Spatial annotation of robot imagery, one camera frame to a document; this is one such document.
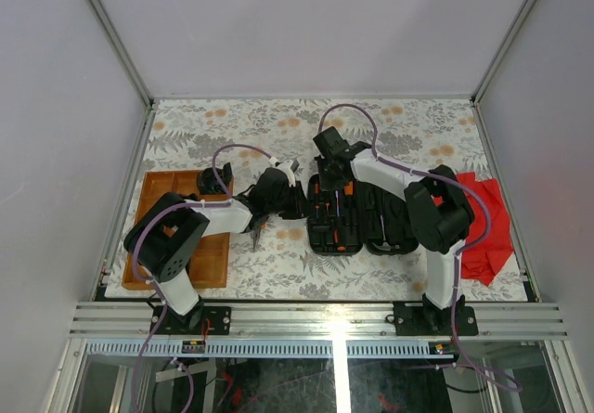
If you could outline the black orange handle screwdriver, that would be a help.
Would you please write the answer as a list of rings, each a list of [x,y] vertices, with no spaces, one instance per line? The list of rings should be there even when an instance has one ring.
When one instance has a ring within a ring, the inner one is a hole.
[[[356,205],[354,199],[354,183],[350,182],[343,188],[342,212],[345,223],[350,229],[354,226],[354,216],[356,215]]]

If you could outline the black plastic tool case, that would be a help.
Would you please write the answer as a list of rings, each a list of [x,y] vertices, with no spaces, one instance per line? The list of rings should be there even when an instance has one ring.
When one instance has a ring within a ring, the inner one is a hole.
[[[307,186],[307,199],[311,207],[306,227],[309,245],[315,254],[323,256],[351,256],[362,249],[375,255],[402,255],[415,251],[419,242],[415,239],[407,214],[406,203],[395,195],[367,183],[354,183],[356,215],[354,226],[350,229],[344,221],[342,212],[343,189],[326,191],[319,184],[320,217],[315,220],[313,192],[314,183],[319,183],[319,176],[313,175]],[[330,220],[326,222],[325,202],[330,202]],[[378,222],[379,215],[384,217],[388,241],[401,245],[400,252],[374,252],[367,245],[368,234]],[[342,229],[347,237],[347,252],[337,252],[333,233]]]

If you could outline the large orange screwdriver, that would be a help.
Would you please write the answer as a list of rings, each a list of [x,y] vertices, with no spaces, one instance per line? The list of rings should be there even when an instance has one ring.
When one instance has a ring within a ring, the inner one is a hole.
[[[347,237],[342,229],[336,228],[333,233],[334,245],[337,252],[347,252]]]

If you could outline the claw hammer black handle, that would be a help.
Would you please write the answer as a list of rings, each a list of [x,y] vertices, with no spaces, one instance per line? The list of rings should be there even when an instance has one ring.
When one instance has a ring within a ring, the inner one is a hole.
[[[387,231],[385,227],[384,217],[379,215],[378,222],[368,234],[367,245],[371,247],[374,252],[400,252],[401,245],[398,243],[390,243],[388,241]]]

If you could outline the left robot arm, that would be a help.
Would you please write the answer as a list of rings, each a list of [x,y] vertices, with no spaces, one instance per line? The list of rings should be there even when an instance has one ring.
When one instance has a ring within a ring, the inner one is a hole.
[[[258,235],[273,215],[286,220],[305,218],[305,205],[302,183],[294,173],[280,166],[268,167],[255,185],[225,201],[163,194],[128,232],[123,246],[172,310],[173,325],[189,334],[203,321],[203,301],[186,270],[200,241],[219,234]]]

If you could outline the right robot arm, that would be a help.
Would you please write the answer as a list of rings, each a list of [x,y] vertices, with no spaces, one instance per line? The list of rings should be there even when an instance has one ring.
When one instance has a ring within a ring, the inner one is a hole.
[[[425,298],[431,305],[423,310],[424,325],[433,333],[448,331],[457,320],[452,305],[461,295],[459,256],[475,219],[453,171],[447,166],[418,170],[380,155],[366,142],[349,144],[333,127],[318,133],[313,141],[319,151],[321,187],[335,190],[351,181],[367,183],[405,204],[408,230],[426,250]]]

